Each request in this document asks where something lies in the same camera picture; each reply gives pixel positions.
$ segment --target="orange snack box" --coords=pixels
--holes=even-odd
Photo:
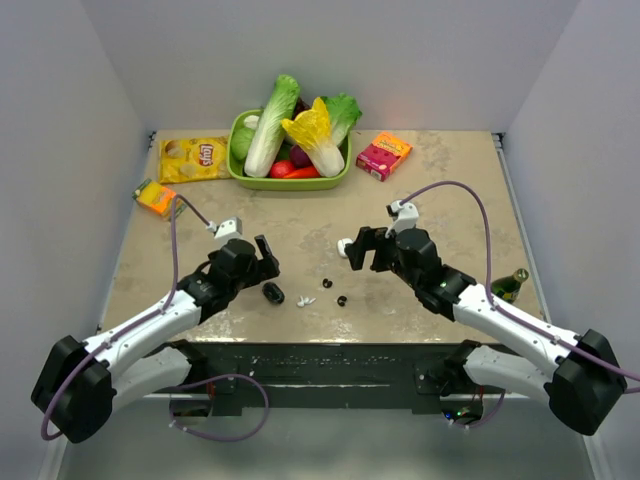
[[[157,213],[165,220],[171,218],[171,200],[176,196],[176,192],[147,178],[133,192],[133,198],[148,210]],[[176,204],[176,217],[186,208],[184,202],[178,199]]]
[[[389,132],[382,132],[359,155],[356,165],[384,182],[404,162],[413,147]]]

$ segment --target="tabletop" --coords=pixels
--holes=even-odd
[[[219,136],[223,130],[165,130],[149,150],[145,178],[156,178],[157,143],[161,139]],[[354,155],[378,131],[351,133]],[[489,341],[486,335],[425,310],[413,291],[392,273],[359,272],[338,256],[336,242],[355,238],[362,226],[388,226],[385,206],[439,180],[457,180],[482,198],[491,227],[493,272],[510,275],[528,262],[503,171],[488,132],[392,131],[414,146],[409,158],[386,182],[355,165],[332,190],[267,192],[247,190],[234,180],[173,185],[209,219],[232,216],[243,222],[244,238],[264,234],[280,262],[275,282],[286,295],[274,306],[261,289],[240,292],[229,308],[181,334],[195,342],[374,342],[422,343]],[[418,226],[426,229],[444,263],[478,282],[485,277],[482,218],[464,190],[445,186],[417,197]],[[180,278],[207,260],[216,247],[211,233],[191,212],[177,219]],[[131,318],[166,294],[171,283],[169,223],[135,207],[120,252],[119,266],[105,312],[103,328]],[[326,289],[322,280],[333,286]],[[300,296],[316,301],[296,306]],[[344,307],[336,299],[348,298]],[[540,317],[533,281],[526,282],[516,305]]]

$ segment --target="lay's chip bag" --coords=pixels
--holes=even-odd
[[[163,140],[158,152],[160,183],[231,177],[227,170],[227,137]]]

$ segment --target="bottle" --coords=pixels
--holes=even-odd
[[[520,287],[529,278],[529,272],[519,268],[513,275],[498,278],[491,282],[491,292],[505,302],[513,303],[520,294]]]

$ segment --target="white wall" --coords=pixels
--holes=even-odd
[[[640,3],[582,0],[506,136],[552,318],[640,371]],[[617,480],[640,471],[640,397],[600,429]]]
[[[35,478],[30,394],[91,334],[131,208],[142,124],[77,0],[0,3],[0,478]]]
[[[577,0],[82,0],[145,125],[227,128],[293,74],[365,128],[504,131]]]

